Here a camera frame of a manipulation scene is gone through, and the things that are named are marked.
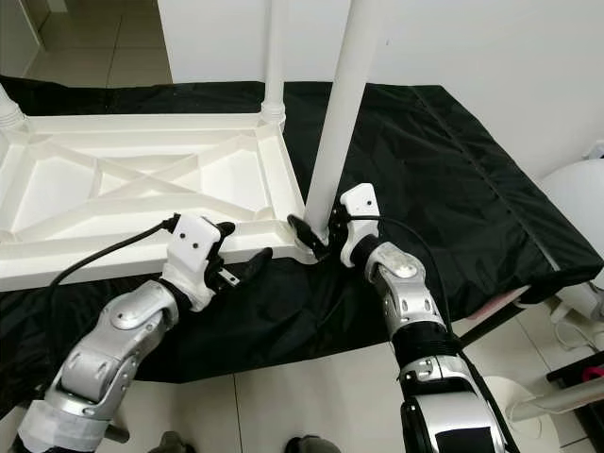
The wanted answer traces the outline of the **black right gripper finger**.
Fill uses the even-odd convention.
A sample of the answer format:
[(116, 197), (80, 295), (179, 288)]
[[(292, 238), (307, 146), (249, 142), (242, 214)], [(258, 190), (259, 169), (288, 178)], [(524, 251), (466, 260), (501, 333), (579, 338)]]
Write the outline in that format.
[(314, 229), (302, 217), (290, 214), (288, 224), (296, 233), (298, 241), (305, 245), (311, 253), (321, 253), (323, 251), (323, 239), (314, 232)]

